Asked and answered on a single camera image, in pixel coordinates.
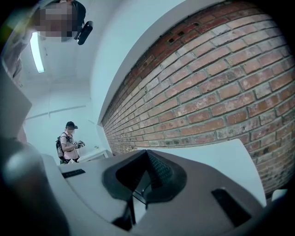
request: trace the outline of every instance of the man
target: man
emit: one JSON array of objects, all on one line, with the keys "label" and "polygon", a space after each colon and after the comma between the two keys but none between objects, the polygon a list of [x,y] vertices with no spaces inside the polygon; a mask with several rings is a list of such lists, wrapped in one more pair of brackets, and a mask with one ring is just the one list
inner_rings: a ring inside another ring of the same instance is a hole
[{"label": "man", "polygon": [[78,127],[74,124],[74,122],[69,121],[66,123],[64,133],[62,133],[60,136],[61,147],[64,151],[64,158],[67,160],[67,162],[69,162],[71,159],[77,162],[79,158],[76,149],[80,148],[80,145],[78,142],[74,141],[72,135],[75,129],[78,129]]},{"label": "man", "polygon": [[[12,16],[7,21],[6,27],[13,28],[1,54],[2,65],[12,79],[18,85],[22,63],[21,52],[27,47],[33,32],[38,32],[44,37],[55,37],[61,42],[67,41],[80,32],[86,15],[85,7],[76,0],[41,0],[29,12],[17,17]],[[23,127],[18,134],[18,140],[27,142]]]}]

